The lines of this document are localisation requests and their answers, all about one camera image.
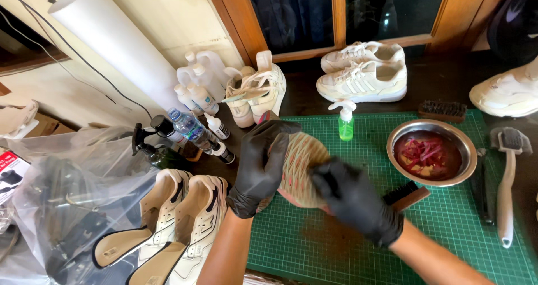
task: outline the gloved hand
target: gloved hand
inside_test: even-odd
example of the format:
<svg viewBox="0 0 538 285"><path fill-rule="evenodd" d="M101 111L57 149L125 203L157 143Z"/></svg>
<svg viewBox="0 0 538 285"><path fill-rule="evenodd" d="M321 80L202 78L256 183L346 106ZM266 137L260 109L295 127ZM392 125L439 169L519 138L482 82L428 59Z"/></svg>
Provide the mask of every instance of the gloved hand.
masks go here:
<svg viewBox="0 0 538 285"><path fill-rule="evenodd" d="M237 217L254 217L260 201L277 191L282 181L289 134L300 130L299 123L269 120L243 136L237 180L226 197L226 203Z"/></svg>
<svg viewBox="0 0 538 285"><path fill-rule="evenodd" d="M388 247L402 234L404 216L377 195L368 174L338 158L313 167L312 182L336 217L364 234L375 245Z"/></svg>

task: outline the black cable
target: black cable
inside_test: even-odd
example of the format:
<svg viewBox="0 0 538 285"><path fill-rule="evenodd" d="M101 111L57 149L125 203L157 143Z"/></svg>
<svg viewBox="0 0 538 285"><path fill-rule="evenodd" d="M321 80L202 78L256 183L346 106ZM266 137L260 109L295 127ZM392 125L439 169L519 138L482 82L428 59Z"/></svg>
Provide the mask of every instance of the black cable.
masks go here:
<svg viewBox="0 0 538 285"><path fill-rule="evenodd" d="M58 32L56 30L56 28L54 28L50 22L48 20L46 20L41 14L39 14L39 12L37 12L34 8L32 8L29 4L25 3L23 0L18 0L20 1L21 4L23 4L25 7L28 7L30 10L32 10L35 14L37 14L37 16L39 16L39 18L41 18L61 39L62 41L64 41L64 43L66 43L66 45L73 51L75 52L75 54L80 58L82 59L82 61L84 61L84 63L86 63L92 70L94 70L97 74L99 74L101 77L104 78L104 80L106 80L108 83L110 83L110 85L114 88L114 90L116 90L116 92L118 92L121 96L123 96L123 98L129 100L130 102L140 106L142 109L144 109L147 113L147 115L150 117L150 119L153 119L153 117L151 117L151 114L150 112L140 103L137 103L136 101L132 100L131 98L125 96L123 93L121 93L118 88L110 81L108 80L108 78L106 78L103 74L101 74L101 72L97 71L97 69L95 69L92 65L90 65L89 62L87 62L84 57L82 57L82 55L80 55L75 49L73 49L73 47L67 42L67 40L64 39L64 37L60 34L60 32Z"/></svg>

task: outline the new balance sneaker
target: new balance sneaker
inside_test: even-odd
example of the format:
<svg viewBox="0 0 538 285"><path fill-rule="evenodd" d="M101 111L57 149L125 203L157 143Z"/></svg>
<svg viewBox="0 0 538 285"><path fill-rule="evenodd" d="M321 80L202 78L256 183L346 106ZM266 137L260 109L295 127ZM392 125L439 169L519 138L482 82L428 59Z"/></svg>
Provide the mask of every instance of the new balance sneaker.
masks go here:
<svg viewBox="0 0 538 285"><path fill-rule="evenodd" d="M258 52L256 62L258 72L243 79L243 100L248 101L254 121L259 123L261 115L269 110L279 115L280 105L286 94L286 78L282 70L273 63L271 51Z"/></svg>
<svg viewBox="0 0 538 285"><path fill-rule="evenodd" d="M407 69L403 60L392 63L351 62L350 68L321 76L317 91L331 102L395 102L407 92Z"/></svg>
<svg viewBox="0 0 538 285"><path fill-rule="evenodd" d="M469 92L479 110L494 116L523 117L538 111L538 57L495 75Z"/></svg>
<svg viewBox="0 0 538 285"><path fill-rule="evenodd" d="M245 93L241 90L243 78L251 76L256 71L252 67L245 66L240 71L234 68L225 68L230 80L226 83L226 98L222 101L230 107L234 121L239 127L249 127L254 124L252 110L249 103L242 100Z"/></svg>
<svg viewBox="0 0 538 285"><path fill-rule="evenodd" d="M354 42L340 51L334 51L321 58L321 68L330 74L351 67L351 62L377 61L391 63L405 61L404 49L397 43L385 45L376 41Z"/></svg>
<svg viewBox="0 0 538 285"><path fill-rule="evenodd" d="M190 172L163 169L155 185L140 200L142 226L134 230L117 231L98 239L93 246L92 260L97 268L114 265L140 249L141 265L158 252L167 240L174 238L174 209L185 197L192 177Z"/></svg>
<svg viewBox="0 0 538 285"><path fill-rule="evenodd" d="M168 242L135 270L126 285L193 285L213 245L226 213L231 185L225 179L197 175L189 194L175 208L176 242Z"/></svg>

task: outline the product box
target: product box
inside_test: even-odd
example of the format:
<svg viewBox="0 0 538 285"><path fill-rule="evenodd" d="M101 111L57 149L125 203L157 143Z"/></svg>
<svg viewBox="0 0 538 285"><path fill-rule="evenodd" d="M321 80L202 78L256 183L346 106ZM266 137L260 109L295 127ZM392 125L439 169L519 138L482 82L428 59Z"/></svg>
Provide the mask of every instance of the product box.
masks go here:
<svg viewBox="0 0 538 285"><path fill-rule="evenodd" d="M11 151L0 154L0 205L10 199L17 186L23 181L24 173L29 167L28 162Z"/></svg>

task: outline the green spray bottle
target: green spray bottle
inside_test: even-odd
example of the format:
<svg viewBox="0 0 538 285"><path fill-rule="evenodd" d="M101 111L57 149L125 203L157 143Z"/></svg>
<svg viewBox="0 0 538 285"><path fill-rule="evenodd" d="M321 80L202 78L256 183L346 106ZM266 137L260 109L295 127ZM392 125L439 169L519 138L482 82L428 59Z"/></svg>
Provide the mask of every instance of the green spray bottle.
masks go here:
<svg viewBox="0 0 538 285"><path fill-rule="evenodd" d="M155 133L156 132L143 130L142 124L140 123L136 124L132 138L133 156L136 155L138 151L142 151L147 155L147 160L150 165L153 165L158 169L185 169L185 166L188 165L188 161L177 151L174 151L165 145L155 148L153 145L144 143L146 137Z"/></svg>
<svg viewBox="0 0 538 285"><path fill-rule="evenodd" d="M339 101L331 104L329 110L334 110L341 106L340 118L338 118L338 133L340 139L343 141L349 141L353 139L353 115L351 114L357 105L349 99L340 99Z"/></svg>

